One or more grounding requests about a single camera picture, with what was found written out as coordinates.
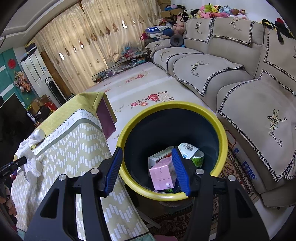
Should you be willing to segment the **pink cardboard box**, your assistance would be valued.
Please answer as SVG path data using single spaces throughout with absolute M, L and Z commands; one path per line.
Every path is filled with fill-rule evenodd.
M 149 169 L 149 174 L 156 191 L 174 188 L 177 174 L 171 156 L 158 161 Z

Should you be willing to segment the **black yellow plush toy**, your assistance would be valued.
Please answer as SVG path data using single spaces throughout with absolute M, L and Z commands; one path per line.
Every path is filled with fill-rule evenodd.
M 284 42 L 282 35 L 286 36 L 289 39 L 294 39 L 292 32 L 285 26 L 283 20 L 280 18 L 277 18 L 275 23 L 272 23 L 266 19 L 262 19 L 261 23 L 262 23 L 262 25 L 266 26 L 269 29 L 276 30 L 278 41 L 281 44 L 283 44 L 283 42 Z

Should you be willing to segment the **yellow patterned tablecloth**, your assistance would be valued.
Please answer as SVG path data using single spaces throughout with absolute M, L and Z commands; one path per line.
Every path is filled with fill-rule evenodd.
M 40 176 L 30 183 L 27 174 L 18 169 L 11 187 L 19 232 L 27 231 L 60 175 L 81 176 L 111 156 L 107 139 L 115 132 L 116 121 L 106 94 L 87 92 L 74 96 L 41 123 L 45 139 L 33 147 Z M 121 178 L 101 203 L 112 240 L 153 240 Z

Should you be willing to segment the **large black television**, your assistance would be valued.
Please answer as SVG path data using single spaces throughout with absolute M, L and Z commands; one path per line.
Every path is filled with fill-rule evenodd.
M 0 162 L 4 166 L 13 161 L 20 143 L 28 138 L 36 126 L 15 94 L 1 105 L 0 118 Z

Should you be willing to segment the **white tissue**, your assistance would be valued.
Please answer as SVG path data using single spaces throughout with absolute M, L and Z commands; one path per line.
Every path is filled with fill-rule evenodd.
M 37 143 L 39 143 L 38 140 L 28 138 L 20 143 L 16 151 L 16 156 L 18 158 L 25 157 L 27 159 L 27 162 L 21 165 L 21 170 L 24 172 L 25 178 L 29 183 L 35 181 L 42 174 L 43 166 L 37 160 L 36 155 L 31 149 L 31 147 Z

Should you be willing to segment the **yellow rimmed trash bin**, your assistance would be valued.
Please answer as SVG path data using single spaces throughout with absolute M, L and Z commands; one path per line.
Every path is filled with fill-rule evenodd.
M 217 177 L 227 158 L 226 132 L 210 110 L 189 102 L 153 105 L 134 116 L 121 131 L 117 146 L 123 150 L 120 177 L 137 194 L 156 201 L 174 202 L 186 194 L 157 191 L 149 175 L 149 158 L 180 144 L 204 153 L 202 167 Z

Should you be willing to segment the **white green carton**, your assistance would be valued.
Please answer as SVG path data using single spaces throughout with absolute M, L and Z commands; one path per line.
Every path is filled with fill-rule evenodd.
M 188 143 L 181 143 L 178 149 L 183 158 L 191 160 L 197 168 L 202 167 L 205 154 L 199 148 Z

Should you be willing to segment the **cream patterned curtain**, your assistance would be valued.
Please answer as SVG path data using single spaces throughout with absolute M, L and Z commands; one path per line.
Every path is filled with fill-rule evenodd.
M 146 28 L 158 23 L 157 1 L 80 1 L 33 38 L 74 94 L 93 86 L 92 76 L 117 61 L 127 47 L 142 50 Z

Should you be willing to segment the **pile of plush toys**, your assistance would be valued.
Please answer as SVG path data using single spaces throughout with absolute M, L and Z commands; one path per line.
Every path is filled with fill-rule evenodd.
M 182 35 L 185 31 L 185 22 L 189 19 L 228 17 L 248 19 L 244 9 L 231 8 L 228 5 L 208 3 L 197 9 L 188 9 L 184 5 L 172 4 L 171 1 L 158 1 L 158 5 L 161 9 L 159 23 L 147 28 L 140 37 L 145 45 L 157 40 L 169 39 L 174 33 Z

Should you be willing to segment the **floral floor mat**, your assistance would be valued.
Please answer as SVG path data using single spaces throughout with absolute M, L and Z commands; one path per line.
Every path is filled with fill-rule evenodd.
M 86 92 L 106 93 L 115 113 L 116 131 L 107 139 L 112 153 L 125 125 L 150 106 L 170 101 L 186 101 L 207 107 L 185 85 L 150 62 L 97 83 Z

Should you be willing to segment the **beige sectional sofa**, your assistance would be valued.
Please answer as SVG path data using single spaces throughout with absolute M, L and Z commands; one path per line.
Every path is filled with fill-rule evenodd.
M 146 48 L 216 113 L 267 207 L 295 204 L 295 37 L 237 18 L 191 19 Z

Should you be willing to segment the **black tower fan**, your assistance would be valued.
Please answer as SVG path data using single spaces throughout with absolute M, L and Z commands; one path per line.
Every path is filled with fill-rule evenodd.
M 66 97 L 64 96 L 64 94 L 62 93 L 62 91 L 60 90 L 56 82 L 51 77 L 46 77 L 45 83 L 60 105 L 63 105 L 67 102 Z

